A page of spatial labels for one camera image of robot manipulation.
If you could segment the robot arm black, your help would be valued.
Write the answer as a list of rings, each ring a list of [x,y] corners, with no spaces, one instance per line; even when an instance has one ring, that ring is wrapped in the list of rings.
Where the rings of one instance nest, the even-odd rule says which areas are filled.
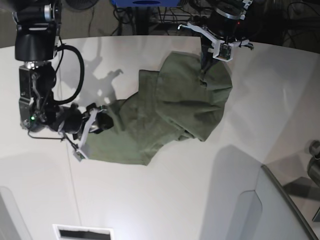
[[[206,73],[218,62],[233,59],[236,48],[254,49],[246,34],[241,30],[250,0],[214,0],[212,12],[200,26],[201,35],[201,71]]]
[[[92,103],[85,112],[74,100],[85,80],[85,63],[80,51],[63,44],[60,38],[62,3],[59,0],[20,1],[13,12],[16,22],[15,59],[19,67],[19,112],[22,128],[37,133],[44,128],[72,134],[74,139],[89,133],[99,134],[114,126],[113,119],[102,106]],[[57,53],[73,52],[79,61],[79,82],[72,96],[64,100],[54,97],[58,69],[51,60]]]

